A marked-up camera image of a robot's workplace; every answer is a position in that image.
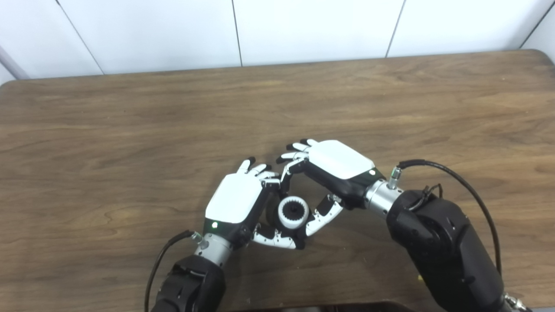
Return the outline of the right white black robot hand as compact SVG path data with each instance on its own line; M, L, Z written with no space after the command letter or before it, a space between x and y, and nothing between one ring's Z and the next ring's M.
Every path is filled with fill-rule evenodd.
M374 162L338 140L301 140L286 146L277 164L284 164L281 193L288 194L290 180L303 173L328 190L303 226L309 237L333 221L341 211L369 209L372 188L385 177Z

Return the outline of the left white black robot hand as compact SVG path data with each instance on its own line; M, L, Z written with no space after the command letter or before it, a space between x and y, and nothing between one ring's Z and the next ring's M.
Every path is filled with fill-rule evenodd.
M280 176L271 166L255 166L250 157L238 168L224 176L210 199L205 214L202 249L220 245L236 250L248 243L281 247L305 248L304 236L297 232L307 221L307 204L298 197L283 195ZM277 195L279 204L274 209L272 225L259 219L270 197Z

